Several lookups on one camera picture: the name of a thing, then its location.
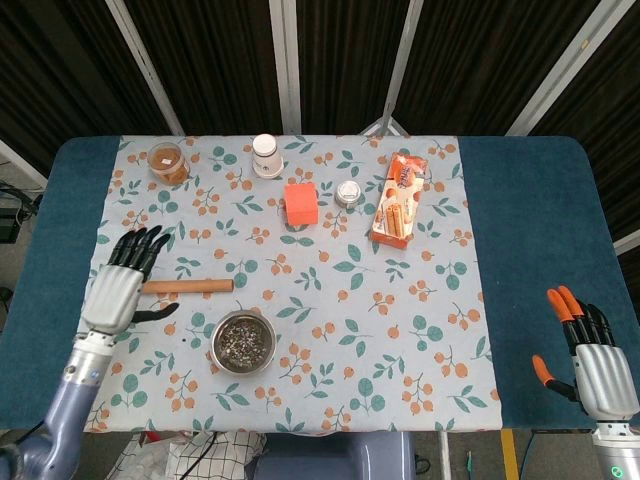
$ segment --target small round tin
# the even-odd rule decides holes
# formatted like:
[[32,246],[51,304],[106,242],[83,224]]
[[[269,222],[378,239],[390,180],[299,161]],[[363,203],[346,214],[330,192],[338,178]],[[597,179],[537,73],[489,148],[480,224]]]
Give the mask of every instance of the small round tin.
[[251,310],[225,315],[211,336],[213,361],[232,375],[261,372],[271,363],[275,350],[276,334],[271,323]]
[[353,208],[358,204],[361,194],[360,185],[353,180],[346,180],[338,185],[334,197],[342,208]]

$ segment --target table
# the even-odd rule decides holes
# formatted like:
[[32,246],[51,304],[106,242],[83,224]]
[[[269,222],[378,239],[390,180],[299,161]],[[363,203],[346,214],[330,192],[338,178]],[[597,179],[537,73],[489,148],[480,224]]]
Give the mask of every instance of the table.
[[[71,347],[118,140],[74,139],[58,154],[0,343],[0,362],[15,366],[0,372],[1,384],[11,385],[0,405],[2,426],[35,423],[55,390]],[[566,138],[459,142],[503,423],[590,426],[575,405],[538,385],[529,363],[539,352],[559,378],[571,377],[564,339],[544,296],[549,286],[566,283],[609,315],[639,378],[632,347],[637,323],[586,155]],[[30,299],[34,294],[38,302]]]

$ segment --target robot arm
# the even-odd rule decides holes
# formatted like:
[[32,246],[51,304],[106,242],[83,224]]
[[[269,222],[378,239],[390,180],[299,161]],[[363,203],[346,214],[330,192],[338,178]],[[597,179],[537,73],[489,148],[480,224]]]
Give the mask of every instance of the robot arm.
[[85,422],[113,356],[115,336],[132,321],[164,318],[178,306],[171,304],[159,312],[135,312],[142,284],[170,238],[163,235],[154,242],[160,230],[157,226],[128,232],[116,244],[82,310],[82,319],[90,330],[74,341],[44,420],[48,435],[31,435],[0,449],[0,480],[66,480],[73,476]]
[[562,323],[576,374],[575,387],[556,380],[542,357],[534,355],[538,379],[596,421],[592,440],[605,479],[640,479],[640,436],[628,421],[640,404],[627,358],[615,345],[609,322],[594,305],[577,301],[567,287],[547,291]]

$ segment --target orange packaging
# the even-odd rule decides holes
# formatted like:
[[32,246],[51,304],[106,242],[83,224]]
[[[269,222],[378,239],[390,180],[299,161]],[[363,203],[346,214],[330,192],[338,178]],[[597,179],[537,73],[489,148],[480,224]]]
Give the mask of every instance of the orange packaging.
[[407,248],[427,172],[421,157],[394,153],[371,228],[371,240]]

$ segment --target wooden dowel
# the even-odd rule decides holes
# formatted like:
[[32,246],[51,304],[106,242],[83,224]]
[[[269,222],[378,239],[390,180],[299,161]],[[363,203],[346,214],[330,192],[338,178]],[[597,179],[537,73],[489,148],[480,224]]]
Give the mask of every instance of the wooden dowel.
[[233,292],[233,280],[159,280],[147,282],[142,293],[214,293]]

